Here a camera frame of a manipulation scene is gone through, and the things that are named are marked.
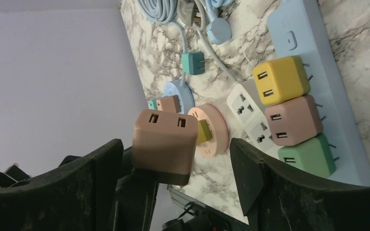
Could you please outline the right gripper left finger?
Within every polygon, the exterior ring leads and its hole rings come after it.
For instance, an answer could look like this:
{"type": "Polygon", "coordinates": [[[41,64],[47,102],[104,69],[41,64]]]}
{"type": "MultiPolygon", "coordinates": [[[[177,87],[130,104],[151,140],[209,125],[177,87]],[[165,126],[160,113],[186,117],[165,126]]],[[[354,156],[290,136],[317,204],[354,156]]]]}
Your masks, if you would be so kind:
{"type": "Polygon", "coordinates": [[[0,172],[0,231],[105,231],[123,150],[113,139],[35,177],[0,172]]]}

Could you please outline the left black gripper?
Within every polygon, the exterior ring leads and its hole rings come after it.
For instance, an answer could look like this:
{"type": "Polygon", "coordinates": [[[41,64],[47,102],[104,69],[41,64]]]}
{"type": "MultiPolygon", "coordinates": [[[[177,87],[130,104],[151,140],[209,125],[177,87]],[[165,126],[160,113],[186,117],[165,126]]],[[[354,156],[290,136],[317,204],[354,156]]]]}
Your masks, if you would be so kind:
{"type": "MultiPolygon", "coordinates": [[[[126,158],[123,151],[122,160],[126,158]]],[[[106,231],[147,231],[155,203],[156,185],[134,174],[120,177],[115,188],[106,231]]]]}

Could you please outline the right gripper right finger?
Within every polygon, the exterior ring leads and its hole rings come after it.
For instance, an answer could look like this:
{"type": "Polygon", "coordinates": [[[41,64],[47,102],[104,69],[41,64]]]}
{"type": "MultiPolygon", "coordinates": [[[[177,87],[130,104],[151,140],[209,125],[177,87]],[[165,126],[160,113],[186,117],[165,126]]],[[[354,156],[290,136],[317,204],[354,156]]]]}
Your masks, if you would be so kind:
{"type": "Polygon", "coordinates": [[[321,178],[240,138],[230,157],[242,213],[254,231],[370,231],[370,187],[321,178]]]}

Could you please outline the pink charger plug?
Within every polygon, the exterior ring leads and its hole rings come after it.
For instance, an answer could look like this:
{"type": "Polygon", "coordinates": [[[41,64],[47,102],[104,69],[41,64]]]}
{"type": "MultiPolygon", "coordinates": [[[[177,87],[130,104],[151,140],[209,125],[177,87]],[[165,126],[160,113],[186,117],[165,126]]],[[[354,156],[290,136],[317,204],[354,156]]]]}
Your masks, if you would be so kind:
{"type": "Polygon", "coordinates": [[[323,131],[315,99],[308,94],[270,106],[264,115],[277,146],[294,146],[323,131]]]}
{"type": "Polygon", "coordinates": [[[157,109],[164,112],[180,113],[181,106],[177,95],[164,96],[156,100],[157,109]]]}
{"type": "Polygon", "coordinates": [[[193,169],[197,137],[195,117],[145,109],[134,124],[132,166],[159,183],[185,186],[193,169]]]}

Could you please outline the green charger plug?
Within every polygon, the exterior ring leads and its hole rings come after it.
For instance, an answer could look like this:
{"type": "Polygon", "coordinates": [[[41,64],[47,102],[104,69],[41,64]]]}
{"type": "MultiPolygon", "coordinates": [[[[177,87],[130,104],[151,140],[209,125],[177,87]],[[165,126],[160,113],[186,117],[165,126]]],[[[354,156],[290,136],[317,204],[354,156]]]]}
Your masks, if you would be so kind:
{"type": "Polygon", "coordinates": [[[336,171],[329,142],[322,133],[295,146],[280,148],[278,157],[284,163],[322,178],[336,171]]]}

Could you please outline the yellow charger plug back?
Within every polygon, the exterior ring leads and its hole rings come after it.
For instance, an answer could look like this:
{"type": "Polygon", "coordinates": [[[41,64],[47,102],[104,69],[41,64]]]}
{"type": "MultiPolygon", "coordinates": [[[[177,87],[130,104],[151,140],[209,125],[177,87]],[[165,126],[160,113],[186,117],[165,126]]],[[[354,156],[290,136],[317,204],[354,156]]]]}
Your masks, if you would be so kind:
{"type": "Polygon", "coordinates": [[[197,145],[203,144],[212,139],[208,122],[203,119],[198,121],[197,145]]]}

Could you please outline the yellow charger plug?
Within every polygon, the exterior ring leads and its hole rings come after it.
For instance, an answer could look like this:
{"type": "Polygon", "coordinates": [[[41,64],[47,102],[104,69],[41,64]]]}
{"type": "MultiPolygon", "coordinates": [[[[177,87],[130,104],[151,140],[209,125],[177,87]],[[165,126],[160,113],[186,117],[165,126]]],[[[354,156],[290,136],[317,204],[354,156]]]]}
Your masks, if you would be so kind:
{"type": "Polygon", "coordinates": [[[198,121],[197,145],[203,144],[212,139],[208,122],[203,119],[198,121]]]}
{"type": "Polygon", "coordinates": [[[297,98],[311,90],[304,64],[298,55],[259,64],[253,68],[252,76],[264,105],[297,98]]]}

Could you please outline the yellow charger plug front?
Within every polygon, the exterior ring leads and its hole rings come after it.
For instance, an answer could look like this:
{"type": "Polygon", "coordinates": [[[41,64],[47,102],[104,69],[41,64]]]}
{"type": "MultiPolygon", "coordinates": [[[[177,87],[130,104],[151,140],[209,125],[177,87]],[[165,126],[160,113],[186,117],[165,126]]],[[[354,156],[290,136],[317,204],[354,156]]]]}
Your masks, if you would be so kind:
{"type": "Polygon", "coordinates": [[[253,68],[252,76],[264,105],[297,98],[311,90],[304,64],[298,55],[259,64],[253,68]]]}

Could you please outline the teal charger plug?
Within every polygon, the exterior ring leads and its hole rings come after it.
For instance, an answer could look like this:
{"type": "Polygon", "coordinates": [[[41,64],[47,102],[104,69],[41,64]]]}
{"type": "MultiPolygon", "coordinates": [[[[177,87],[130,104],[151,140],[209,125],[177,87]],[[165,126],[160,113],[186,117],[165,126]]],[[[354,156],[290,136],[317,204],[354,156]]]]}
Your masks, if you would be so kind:
{"type": "Polygon", "coordinates": [[[183,52],[181,55],[182,70],[190,75],[201,75],[205,73],[204,53],[183,52]]]}

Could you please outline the pink round power strip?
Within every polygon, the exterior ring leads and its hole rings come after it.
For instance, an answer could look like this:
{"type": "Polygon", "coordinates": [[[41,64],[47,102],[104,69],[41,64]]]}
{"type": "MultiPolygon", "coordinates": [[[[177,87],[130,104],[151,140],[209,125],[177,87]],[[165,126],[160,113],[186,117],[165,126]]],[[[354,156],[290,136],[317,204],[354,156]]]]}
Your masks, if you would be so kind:
{"type": "Polygon", "coordinates": [[[212,134],[212,139],[196,146],[196,153],[212,158],[215,155],[225,153],[229,146],[228,127],[220,111],[210,103],[205,103],[191,108],[188,113],[198,121],[205,119],[212,134]]]}

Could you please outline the white power strip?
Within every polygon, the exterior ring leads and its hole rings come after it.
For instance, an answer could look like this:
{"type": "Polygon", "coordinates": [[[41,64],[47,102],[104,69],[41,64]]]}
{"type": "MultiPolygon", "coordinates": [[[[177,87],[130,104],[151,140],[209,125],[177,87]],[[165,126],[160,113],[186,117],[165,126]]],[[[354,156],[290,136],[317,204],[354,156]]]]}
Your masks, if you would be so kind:
{"type": "Polygon", "coordinates": [[[256,92],[254,80],[238,81],[230,91],[226,103],[253,146],[276,158],[280,147],[273,142],[267,119],[253,99],[256,92]]]}

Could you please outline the blue round power strip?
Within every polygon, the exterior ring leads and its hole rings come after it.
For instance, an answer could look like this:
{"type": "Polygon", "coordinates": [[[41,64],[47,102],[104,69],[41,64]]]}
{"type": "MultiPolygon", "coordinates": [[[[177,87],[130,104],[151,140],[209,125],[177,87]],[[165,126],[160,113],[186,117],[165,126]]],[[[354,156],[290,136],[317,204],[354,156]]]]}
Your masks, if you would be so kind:
{"type": "Polygon", "coordinates": [[[188,84],[181,79],[168,81],[163,88],[163,96],[177,95],[181,114],[187,114],[195,106],[195,101],[188,84]]]}

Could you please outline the blue long power strip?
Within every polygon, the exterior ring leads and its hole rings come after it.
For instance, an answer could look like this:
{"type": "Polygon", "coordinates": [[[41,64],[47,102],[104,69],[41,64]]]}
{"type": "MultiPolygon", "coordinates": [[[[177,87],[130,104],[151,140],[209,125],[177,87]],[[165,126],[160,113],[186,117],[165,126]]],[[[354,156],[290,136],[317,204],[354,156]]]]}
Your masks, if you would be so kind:
{"type": "Polygon", "coordinates": [[[277,57],[304,64],[336,171],[330,179],[370,186],[370,163],[315,0],[285,0],[267,18],[277,57]]]}

